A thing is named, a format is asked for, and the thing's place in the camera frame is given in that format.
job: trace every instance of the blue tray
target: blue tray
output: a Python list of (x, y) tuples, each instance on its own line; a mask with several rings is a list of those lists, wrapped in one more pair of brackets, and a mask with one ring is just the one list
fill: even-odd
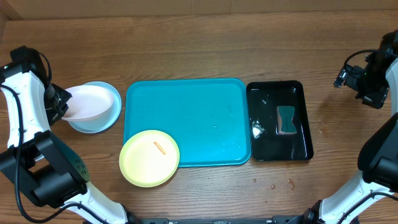
[(126, 96), (124, 143), (150, 129), (175, 139), (179, 167), (244, 164), (251, 156), (246, 87), (236, 78), (136, 82)]

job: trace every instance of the wood grain surface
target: wood grain surface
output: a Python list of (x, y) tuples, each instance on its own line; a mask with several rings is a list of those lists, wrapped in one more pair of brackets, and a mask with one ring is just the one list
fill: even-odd
[[(364, 106), (348, 87), (333, 88), (333, 81), (348, 55), (378, 48), (381, 37), (397, 27), (398, 11), (9, 21), (0, 63), (11, 61), (10, 50), (27, 45), (50, 60), (54, 83), (68, 88), (108, 82), (119, 90), (123, 102), (127, 88), (139, 80), (238, 77), (245, 84), (299, 80), (315, 150), (306, 163), (251, 159), (242, 166), (178, 169), (166, 184), (143, 189), (131, 185), (119, 170), (124, 108), (105, 133), (78, 133), (64, 121), (52, 127), (83, 158), (92, 183), (139, 217), (271, 217), (303, 213), (357, 171), (362, 145), (387, 121), (391, 104), (388, 100), (381, 110)], [(363, 58), (353, 63), (363, 65)], [(0, 97), (2, 151), (9, 135), (7, 116), (5, 99)], [(288, 179), (293, 180), (293, 189)], [(12, 184), (3, 175), (0, 186), (0, 222), (26, 223), (16, 207)], [(37, 218), (54, 212), (27, 200), (24, 206)], [(383, 199), (360, 219), (396, 223), (397, 207)], [(80, 222), (70, 212), (52, 221)]]

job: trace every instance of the tray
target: tray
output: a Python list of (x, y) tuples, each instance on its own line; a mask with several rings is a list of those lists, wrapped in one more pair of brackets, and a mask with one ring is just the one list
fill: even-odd
[(124, 142), (159, 130), (177, 142), (179, 167), (244, 164), (251, 156), (246, 100), (236, 78), (136, 82), (127, 91)]

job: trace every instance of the green sponge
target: green sponge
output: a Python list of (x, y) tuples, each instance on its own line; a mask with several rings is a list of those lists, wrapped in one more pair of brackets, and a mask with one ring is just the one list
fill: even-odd
[(296, 127), (293, 124), (294, 106), (278, 106), (276, 108), (278, 114), (278, 134), (295, 134)]

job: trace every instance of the white plate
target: white plate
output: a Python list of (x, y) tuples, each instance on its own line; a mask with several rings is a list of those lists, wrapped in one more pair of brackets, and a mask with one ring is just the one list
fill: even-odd
[(83, 121), (83, 122), (70, 121), (69, 124), (77, 131), (87, 134), (93, 134), (105, 131), (118, 120), (120, 112), (122, 110), (122, 98), (120, 97), (119, 92), (108, 83), (89, 82), (84, 85), (100, 86), (109, 90), (114, 98), (113, 105), (105, 114), (103, 114), (100, 118), (96, 120)]
[(99, 118), (110, 109), (114, 97), (106, 88), (92, 85), (74, 86), (66, 89), (72, 94), (69, 109), (63, 115), (65, 121), (89, 121)]

